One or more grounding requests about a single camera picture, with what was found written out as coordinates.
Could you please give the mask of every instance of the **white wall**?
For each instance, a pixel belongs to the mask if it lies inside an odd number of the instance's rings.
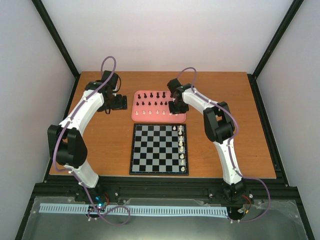
[[[32,2],[0,0],[0,233],[14,239],[74,78]]]
[[[304,1],[258,85],[289,183],[320,239],[320,1]]]
[[[79,71],[252,73],[292,0],[43,0]]]

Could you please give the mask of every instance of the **chessboard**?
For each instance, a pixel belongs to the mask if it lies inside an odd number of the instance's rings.
[[[130,175],[189,175],[185,124],[135,123]]]

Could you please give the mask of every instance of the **wooden tabletop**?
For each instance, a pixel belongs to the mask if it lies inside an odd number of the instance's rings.
[[[87,160],[101,176],[129,176],[134,121],[131,119],[134,93],[139,90],[167,91],[167,83],[178,72],[117,72],[122,79],[119,94],[126,95],[127,110],[97,112],[87,125],[83,139]],[[193,72],[185,72],[179,81],[191,83]],[[82,72],[70,111],[76,106],[90,81],[101,79],[100,72]],[[227,102],[239,125],[234,139],[235,153],[245,176],[276,178],[256,104],[245,72],[198,72],[195,87],[217,102]],[[205,134],[203,115],[189,107],[187,127],[189,176],[222,178],[217,150]]]

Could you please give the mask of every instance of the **white robotic arm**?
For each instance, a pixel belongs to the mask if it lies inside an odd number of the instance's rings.
[[[94,90],[84,91],[81,100],[75,106],[73,111],[62,122],[60,122],[59,125],[62,128],[64,128],[69,123],[66,128],[78,130],[83,137],[87,124],[89,123],[93,115],[97,112],[97,110],[104,104],[104,97],[102,93],[99,92],[94,93],[87,100],[87,97],[93,91]],[[96,186],[99,176],[93,171],[87,159],[85,159],[84,163],[79,167],[73,167],[68,163],[66,163],[64,167],[73,171],[78,179],[81,180],[80,183],[84,183],[88,188],[94,188]]]
[[[217,149],[222,165],[223,180],[229,186],[225,190],[226,199],[231,200],[245,188],[242,177],[237,174],[237,172],[240,174],[241,172],[238,167],[234,141],[231,139],[235,127],[232,119],[213,104],[219,105],[229,112],[228,105],[225,102],[208,99],[196,88],[192,88],[190,84],[181,85],[176,78],[171,80],[167,86],[173,97],[173,101],[169,102],[171,113],[186,113],[191,105],[203,115],[205,134]]]
[[[73,111],[58,126],[51,125],[47,131],[49,152],[53,159],[53,153],[62,129],[65,129],[63,139],[58,143],[56,162],[74,172],[79,179],[79,184],[85,184],[88,188],[97,185],[99,176],[87,161],[87,147],[83,141],[84,131],[98,111],[127,109],[127,97],[116,94],[119,76],[113,74],[107,84],[99,91],[96,89],[110,76],[110,71],[104,71],[102,79],[92,81],[86,87],[79,103]]]
[[[206,98],[204,95],[202,95],[201,93],[199,93],[197,91],[197,89],[194,87],[193,90],[200,96],[203,96],[203,98]],[[207,101],[204,101],[203,98],[200,98],[199,96],[197,96],[191,88],[186,89],[183,93],[182,93],[182,99],[183,102],[191,105],[192,107],[194,107],[195,109],[197,109],[201,114],[204,114],[204,110],[208,109],[208,108],[212,108],[213,105],[208,103]],[[220,162],[222,165],[222,171],[223,171],[223,180],[231,185],[231,184],[236,184],[238,182],[241,181],[241,177],[236,173],[236,171],[233,168],[231,159],[230,159],[230,154],[229,154],[229,150],[228,150],[228,140],[229,138],[223,140],[222,143],[214,141],[213,144],[215,145],[217,151],[218,151],[218,155],[220,158]],[[235,153],[235,148],[234,148],[234,140],[231,139],[230,141],[230,147],[231,147],[231,154],[232,154],[232,159],[233,162],[235,164],[236,170],[240,173],[239,167],[238,167],[238,162],[237,162],[237,158],[236,158],[236,153]]]

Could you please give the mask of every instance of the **black aluminum frame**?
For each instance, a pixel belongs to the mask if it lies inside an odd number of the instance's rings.
[[[279,155],[276,141],[257,84],[258,76],[260,75],[261,71],[263,70],[268,59],[275,50],[277,44],[279,43],[281,37],[285,33],[287,27],[294,18],[303,1],[304,0],[292,1],[290,8],[288,9],[280,26],[275,32],[255,71],[253,72],[253,74],[248,74],[247,76],[276,173],[276,179],[264,179],[264,182],[267,184],[271,198],[273,200],[295,200],[306,234],[310,240],[313,240],[315,239],[315,237],[311,230],[303,203],[299,195],[299,191],[296,187],[289,186],[284,166]],[[74,65],[53,22],[51,21],[50,16],[42,1],[32,0],[32,2],[75,78],[71,96],[64,113],[65,118],[70,110],[71,102],[77,89],[80,74],[76,66]],[[49,175],[51,165],[52,161],[50,160],[43,182],[37,183],[34,186],[32,195],[25,210],[24,217],[21,221],[20,228],[17,232],[15,238],[16,240],[20,240],[23,236],[35,197],[64,196],[75,197],[79,201],[88,201],[82,188],[78,185],[78,182],[74,179],[73,176]],[[110,201],[112,202],[120,203],[122,202],[122,200],[129,198],[182,198],[197,199],[204,201],[205,203],[221,204],[222,206],[234,207],[233,204],[227,203],[223,199],[219,199],[215,195],[213,195],[213,197],[209,197],[209,194],[214,194],[216,190],[221,187],[223,183],[222,178],[145,178],[102,176],[100,177],[100,179],[102,183],[107,187]],[[268,198],[265,188],[259,182],[254,180],[247,180],[246,185],[250,189],[250,192],[253,194],[255,199]]]

